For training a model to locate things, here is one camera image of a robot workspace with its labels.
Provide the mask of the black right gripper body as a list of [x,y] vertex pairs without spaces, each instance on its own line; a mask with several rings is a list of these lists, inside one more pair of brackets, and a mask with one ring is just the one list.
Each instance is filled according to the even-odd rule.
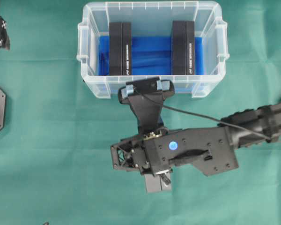
[[111,145],[113,168],[127,172],[139,172],[141,175],[153,175],[150,162],[146,156],[144,141],[170,133],[172,133],[172,130],[160,127],[153,132],[136,134]]

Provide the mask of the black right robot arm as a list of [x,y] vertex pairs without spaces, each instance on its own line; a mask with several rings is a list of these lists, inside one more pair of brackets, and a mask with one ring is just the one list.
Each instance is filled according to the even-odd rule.
[[237,112],[216,127],[168,130],[122,139],[111,146],[115,169],[163,176],[173,167],[193,165],[205,176],[238,168],[235,150],[277,142],[281,136],[281,103]]

